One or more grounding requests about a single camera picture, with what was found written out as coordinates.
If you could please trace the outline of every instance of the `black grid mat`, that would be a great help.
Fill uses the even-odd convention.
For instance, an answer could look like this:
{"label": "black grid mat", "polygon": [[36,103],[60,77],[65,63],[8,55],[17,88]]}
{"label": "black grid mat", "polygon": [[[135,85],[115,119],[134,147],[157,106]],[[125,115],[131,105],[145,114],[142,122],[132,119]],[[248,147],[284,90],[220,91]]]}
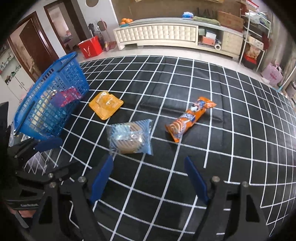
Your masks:
{"label": "black grid mat", "polygon": [[[205,205],[185,174],[187,155],[197,168],[228,183],[249,182],[270,232],[282,224],[296,193],[296,118],[282,95],[246,75],[190,59],[128,56],[81,67],[90,91],[62,132],[62,148],[50,152],[50,166],[77,160],[84,175],[108,152],[107,125],[154,120],[154,156],[117,155],[102,199],[94,206],[108,240],[191,240]],[[103,90],[124,101],[106,121],[88,106]],[[174,143],[164,125],[199,96],[213,100],[216,108]],[[230,209],[224,210],[217,240],[227,224]]]}

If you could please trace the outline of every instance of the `pink item in basket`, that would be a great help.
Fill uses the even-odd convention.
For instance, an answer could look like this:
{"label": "pink item in basket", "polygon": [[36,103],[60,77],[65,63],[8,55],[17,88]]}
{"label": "pink item in basket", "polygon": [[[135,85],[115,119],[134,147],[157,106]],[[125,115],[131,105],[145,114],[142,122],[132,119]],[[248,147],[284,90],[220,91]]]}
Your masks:
{"label": "pink item in basket", "polygon": [[281,68],[278,65],[269,63],[261,73],[262,77],[269,80],[271,86],[276,86],[283,78],[281,74]]}
{"label": "pink item in basket", "polygon": [[68,103],[74,100],[80,100],[82,95],[77,91],[76,88],[71,87],[65,91],[57,92],[51,99],[51,103],[56,107],[64,107]]}

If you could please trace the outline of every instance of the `wooden door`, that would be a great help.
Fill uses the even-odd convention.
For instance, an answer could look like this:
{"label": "wooden door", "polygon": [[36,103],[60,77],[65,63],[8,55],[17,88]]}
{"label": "wooden door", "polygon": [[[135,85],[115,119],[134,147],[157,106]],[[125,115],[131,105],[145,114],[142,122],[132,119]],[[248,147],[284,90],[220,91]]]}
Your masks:
{"label": "wooden door", "polygon": [[20,39],[39,70],[43,73],[53,61],[40,39],[32,20],[29,20],[20,33]]}
{"label": "wooden door", "polygon": [[74,26],[74,29],[75,29],[75,31],[76,31],[76,33],[78,35],[79,40],[81,42],[86,40],[85,33],[84,33],[83,28],[82,28],[82,26],[81,26],[81,24],[79,22],[79,19],[77,17],[77,14],[75,12],[75,9],[74,9],[74,6],[73,6],[71,0],[63,0],[63,3],[65,5],[65,7],[66,7],[66,10],[67,10],[68,15],[69,15],[69,17],[71,19],[71,22],[72,22],[72,24]]}

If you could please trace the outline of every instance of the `blue gripper pad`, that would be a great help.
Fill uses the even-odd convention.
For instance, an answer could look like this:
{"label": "blue gripper pad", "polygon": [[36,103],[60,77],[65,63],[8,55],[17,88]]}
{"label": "blue gripper pad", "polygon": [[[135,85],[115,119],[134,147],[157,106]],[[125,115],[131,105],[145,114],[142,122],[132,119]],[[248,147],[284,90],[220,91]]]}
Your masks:
{"label": "blue gripper pad", "polygon": [[52,137],[44,141],[40,141],[36,146],[35,150],[39,152],[44,152],[54,148],[58,148],[63,145],[63,140],[59,137]]}
{"label": "blue gripper pad", "polygon": [[184,160],[184,169],[188,174],[196,195],[204,202],[204,204],[208,205],[210,199],[207,195],[207,184],[189,157],[186,157]]}
{"label": "blue gripper pad", "polygon": [[113,159],[108,156],[104,165],[102,166],[100,172],[95,177],[94,182],[91,186],[91,198],[90,201],[95,203],[95,201],[101,199],[105,186],[107,184],[108,178],[113,170]]}

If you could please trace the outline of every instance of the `pink bag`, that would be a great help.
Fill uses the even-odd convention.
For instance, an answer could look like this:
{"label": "pink bag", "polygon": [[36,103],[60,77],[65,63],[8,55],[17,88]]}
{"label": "pink bag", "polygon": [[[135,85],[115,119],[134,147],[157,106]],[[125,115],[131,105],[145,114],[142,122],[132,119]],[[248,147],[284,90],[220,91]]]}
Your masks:
{"label": "pink bag", "polygon": [[276,86],[283,78],[281,74],[281,68],[279,65],[273,65],[269,63],[261,73],[262,77],[269,80],[269,84]]}

